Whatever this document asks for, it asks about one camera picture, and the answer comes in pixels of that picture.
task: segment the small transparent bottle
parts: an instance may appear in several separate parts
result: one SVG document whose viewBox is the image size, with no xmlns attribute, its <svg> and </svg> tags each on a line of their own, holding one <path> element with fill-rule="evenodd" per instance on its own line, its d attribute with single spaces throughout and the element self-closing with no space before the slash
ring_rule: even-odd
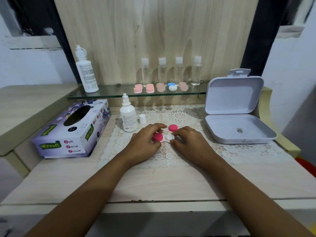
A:
<svg viewBox="0 0 316 237">
<path fill-rule="evenodd" d="M 165 57 L 159 58 L 158 82 L 167 84 L 167 65 Z"/>
<path fill-rule="evenodd" d="M 150 67 L 148 58 L 142 58 L 143 86 L 150 84 Z"/>
<path fill-rule="evenodd" d="M 192 67 L 192 85 L 199 85 L 201 83 L 201 69 L 202 69 L 202 57 L 201 56 L 195 56 L 193 67 Z"/>
<path fill-rule="evenodd" d="M 183 81 L 183 57 L 176 57 L 175 83 Z"/>
</svg>

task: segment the forearm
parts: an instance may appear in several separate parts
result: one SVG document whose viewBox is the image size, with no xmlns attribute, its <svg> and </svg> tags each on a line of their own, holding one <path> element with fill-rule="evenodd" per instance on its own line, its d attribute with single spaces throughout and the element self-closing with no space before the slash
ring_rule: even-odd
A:
<svg viewBox="0 0 316 237">
<path fill-rule="evenodd" d="M 130 165 L 120 154 L 46 215 L 26 236 L 85 236 Z"/>
<path fill-rule="evenodd" d="M 252 236 L 314 236 L 218 155 L 203 167 Z"/>
</svg>

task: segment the person's arm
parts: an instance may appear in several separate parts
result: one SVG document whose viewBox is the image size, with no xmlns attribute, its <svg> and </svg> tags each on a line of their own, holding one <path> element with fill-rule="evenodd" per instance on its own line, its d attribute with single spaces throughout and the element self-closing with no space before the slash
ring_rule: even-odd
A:
<svg viewBox="0 0 316 237">
<path fill-rule="evenodd" d="M 315 237 L 293 216 L 222 159 L 202 134 L 188 126 L 172 133 L 185 143 L 171 144 L 189 160 L 204 168 L 219 186 L 251 236 Z"/>
<path fill-rule="evenodd" d="M 26 237 L 85 236 L 97 219 L 122 176 L 137 163 L 148 160 L 161 143 L 151 143 L 152 135 L 164 124 L 149 124 L 133 134 L 126 148 L 83 183 L 37 225 Z"/>
</svg>

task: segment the left hand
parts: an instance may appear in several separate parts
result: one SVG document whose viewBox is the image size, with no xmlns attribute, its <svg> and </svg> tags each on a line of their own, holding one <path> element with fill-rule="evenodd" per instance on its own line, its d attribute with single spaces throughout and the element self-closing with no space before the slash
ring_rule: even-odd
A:
<svg viewBox="0 0 316 237">
<path fill-rule="evenodd" d="M 142 128 L 138 133 L 133 134 L 132 139 L 120 154 L 124 155 L 132 166 L 148 160 L 161 147 L 159 141 L 151 143 L 151 138 L 156 132 L 161 133 L 162 128 L 167 128 L 167 126 L 162 123 L 155 123 Z"/>
</svg>

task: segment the white lace placemat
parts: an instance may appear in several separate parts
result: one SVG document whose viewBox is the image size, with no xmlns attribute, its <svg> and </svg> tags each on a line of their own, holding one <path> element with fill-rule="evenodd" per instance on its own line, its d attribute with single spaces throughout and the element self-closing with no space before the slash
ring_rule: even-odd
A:
<svg viewBox="0 0 316 237">
<path fill-rule="evenodd" d="M 160 106 L 156 108 L 138 107 L 137 114 L 145 114 L 147 123 L 139 124 L 137 131 L 148 124 L 164 123 L 167 126 L 176 124 L 179 128 L 190 126 L 200 131 L 211 147 L 227 162 L 231 164 L 261 164 L 291 162 L 293 158 L 286 154 L 275 142 L 268 144 L 225 145 L 216 142 L 205 122 L 204 105 Z M 164 134 L 170 133 L 166 128 Z M 122 120 L 116 119 L 116 124 L 109 141 L 97 164 L 101 168 L 129 143 L 132 133 L 123 130 Z M 169 143 L 163 142 L 160 150 L 148 161 L 136 165 L 134 168 L 157 168 L 189 166 L 183 156 L 175 151 Z"/>
</svg>

